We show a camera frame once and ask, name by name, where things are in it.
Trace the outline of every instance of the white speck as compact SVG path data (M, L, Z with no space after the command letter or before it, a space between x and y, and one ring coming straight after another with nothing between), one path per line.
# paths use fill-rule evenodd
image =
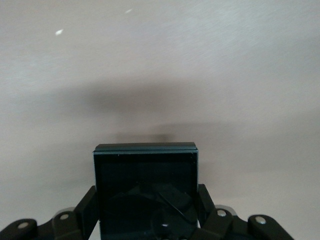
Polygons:
M63 31L64 31L63 29L60 29L59 31L55 32L55 35L58 36L58 35L62 34Z

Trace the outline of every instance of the black box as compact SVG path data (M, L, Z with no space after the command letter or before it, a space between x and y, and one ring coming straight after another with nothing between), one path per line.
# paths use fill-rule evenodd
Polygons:
M93 158L102 240L192 234L198 224L194 143L100 144Z

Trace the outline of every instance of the plain gray background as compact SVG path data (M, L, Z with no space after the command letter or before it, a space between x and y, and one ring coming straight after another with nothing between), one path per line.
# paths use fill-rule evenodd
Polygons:
M100 143L190 141L216 204L319 237L317 0L2 0L0 113L0 229L75 206Z

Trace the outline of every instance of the silver screw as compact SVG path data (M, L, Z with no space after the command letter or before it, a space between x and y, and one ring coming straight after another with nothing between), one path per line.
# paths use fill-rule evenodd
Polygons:
M28 225L29 225L29 223L27 221L25 221L25 222L19 224L18 229L24 229Z
M262 216L256 216L255 220L258 224L266 224L267 221Z
M219 209L219 210L217 211L217 213L218 213L218 216L220 216L220 217L225 217L225 216L227 216L227 213L226 213L224 210L222 210L222 209Z
M69 217L69 214L63 214L60 216L60 220L65 220Z

